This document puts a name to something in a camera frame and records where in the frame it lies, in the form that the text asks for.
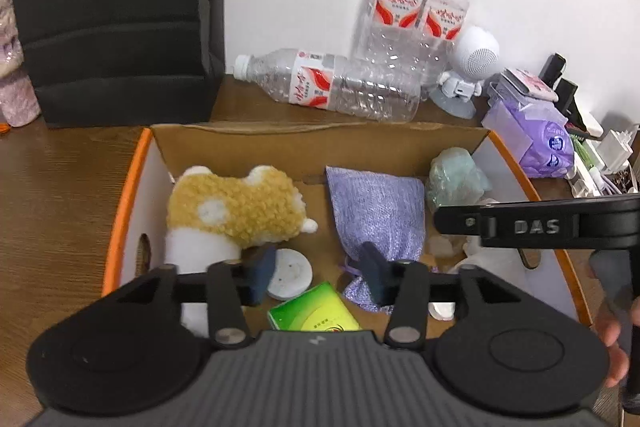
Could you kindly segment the person right hand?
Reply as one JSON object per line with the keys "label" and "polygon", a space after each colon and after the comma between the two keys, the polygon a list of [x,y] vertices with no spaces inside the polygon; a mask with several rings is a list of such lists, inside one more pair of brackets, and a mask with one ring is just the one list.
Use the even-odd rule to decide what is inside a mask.
{"label": "person right hand", "polygon": [[632,395],[639,392],[639,297],[632,289],[629,251],[595,251],[589,258],[592,276],[600,282],[604,300],[594,320],[605,344],[610,368],[604,385],[623,384]]}

